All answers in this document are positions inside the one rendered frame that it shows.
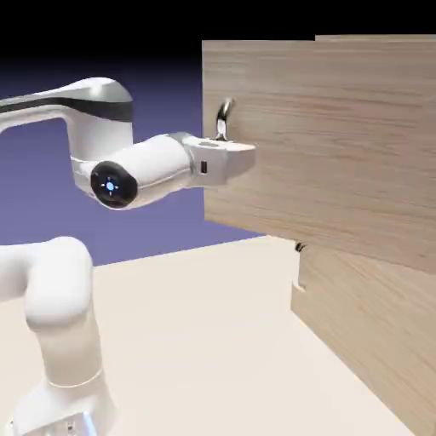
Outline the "light wood cabinet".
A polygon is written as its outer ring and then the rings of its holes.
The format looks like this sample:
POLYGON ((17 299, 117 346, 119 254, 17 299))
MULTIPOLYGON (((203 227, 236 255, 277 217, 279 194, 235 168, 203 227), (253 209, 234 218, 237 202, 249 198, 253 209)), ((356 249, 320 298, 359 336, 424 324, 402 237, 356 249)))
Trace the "light wood cabinet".
POLYGON ((293 312, 436 436, 436 35, 206 41, 206 135, 227 97, 256 165, 206 218, 294 240, 293 312))

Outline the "curved silver door handle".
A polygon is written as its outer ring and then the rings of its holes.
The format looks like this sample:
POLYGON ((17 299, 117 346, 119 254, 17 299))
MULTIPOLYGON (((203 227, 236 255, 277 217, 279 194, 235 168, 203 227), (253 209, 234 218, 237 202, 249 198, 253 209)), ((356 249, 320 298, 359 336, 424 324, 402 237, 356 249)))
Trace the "curved silver door handle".
POLYGON ((215 139, 217 141, 227 141, 228 135, 228 119, 232 113, 232 109, 235 105, 233 98, 227 97, 220 105, 220 108, 215 118, 215 139))

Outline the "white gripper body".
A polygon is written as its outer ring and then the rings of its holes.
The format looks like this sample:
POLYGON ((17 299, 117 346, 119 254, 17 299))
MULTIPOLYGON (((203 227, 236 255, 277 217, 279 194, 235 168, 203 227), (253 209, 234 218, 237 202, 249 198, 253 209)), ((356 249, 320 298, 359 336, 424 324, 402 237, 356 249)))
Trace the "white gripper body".
POLYGON ((202 139, 193 146, 193 185, 224 186, 249 171, 255 160, 256 146, 202 139))

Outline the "light wood lower door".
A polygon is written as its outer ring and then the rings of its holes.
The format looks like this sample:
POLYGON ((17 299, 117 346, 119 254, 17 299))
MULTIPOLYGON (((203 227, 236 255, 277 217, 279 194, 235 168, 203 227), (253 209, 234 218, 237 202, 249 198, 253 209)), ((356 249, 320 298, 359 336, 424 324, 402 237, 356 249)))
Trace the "light wood lower door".
POLYGON ((436 436, 436 273, 307 247, 292 311, 415 435, 436 436))

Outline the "light wood cabinet door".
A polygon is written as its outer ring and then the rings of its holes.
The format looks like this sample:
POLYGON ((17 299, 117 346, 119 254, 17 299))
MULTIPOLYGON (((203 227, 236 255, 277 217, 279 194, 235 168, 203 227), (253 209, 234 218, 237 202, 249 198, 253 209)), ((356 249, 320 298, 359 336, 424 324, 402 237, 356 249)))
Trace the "light wood cabinet door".
POLYGON ((206 135, 226 97, 256 165, 208 220, 436 272, 436 35, 206 41, 206 135))

